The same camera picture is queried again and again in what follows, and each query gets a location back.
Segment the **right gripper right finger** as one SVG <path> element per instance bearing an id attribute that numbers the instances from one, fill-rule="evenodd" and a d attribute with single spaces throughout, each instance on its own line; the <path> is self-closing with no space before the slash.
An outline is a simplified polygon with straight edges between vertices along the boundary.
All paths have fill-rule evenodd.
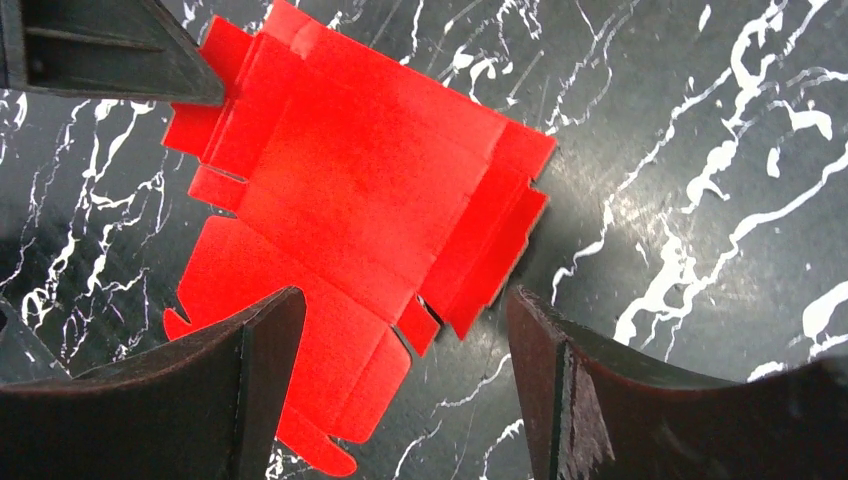
<path id="1" fill-rule="evenodd" d="M 750 383 L 686 370 L 509 291 L 508 340 L 537 479 L 843 479 L 847 360 Z"/>

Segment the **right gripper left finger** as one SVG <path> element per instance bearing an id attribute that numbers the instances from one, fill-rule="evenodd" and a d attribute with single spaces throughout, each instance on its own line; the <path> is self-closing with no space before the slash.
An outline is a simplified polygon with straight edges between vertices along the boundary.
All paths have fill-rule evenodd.
<path id="1" fill-rule="evenodd" d="M 1 389 L 5 479 L 261 479 L 306 314 L 281 289 L 75 378 Z"/>

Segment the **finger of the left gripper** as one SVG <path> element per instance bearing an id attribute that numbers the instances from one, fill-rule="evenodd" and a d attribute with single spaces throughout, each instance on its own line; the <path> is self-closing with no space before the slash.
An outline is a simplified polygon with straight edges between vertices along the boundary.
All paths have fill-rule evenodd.
<path id="1" fill-rule="evenodd" d="M 1 86 L 218 106 L 221 78 L 159 1 L 4 1 Z"/>

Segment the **red paper box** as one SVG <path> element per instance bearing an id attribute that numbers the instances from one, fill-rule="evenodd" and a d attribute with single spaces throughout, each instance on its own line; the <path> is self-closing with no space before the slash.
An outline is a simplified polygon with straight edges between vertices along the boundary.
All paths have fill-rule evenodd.
<path id="1" fill-rule="evenodd" d="M 488 307 L 546 203 L 555 140 L 276 2 L 250 34 L 215 17 L 200 48 L 220 107 L 175 106 L 164 144 L 199 159 L 216 206 L 164 330 L 177 339 L 286 286 L 306 319 L 278 439 L 351 475 L 440 326 Z"/>

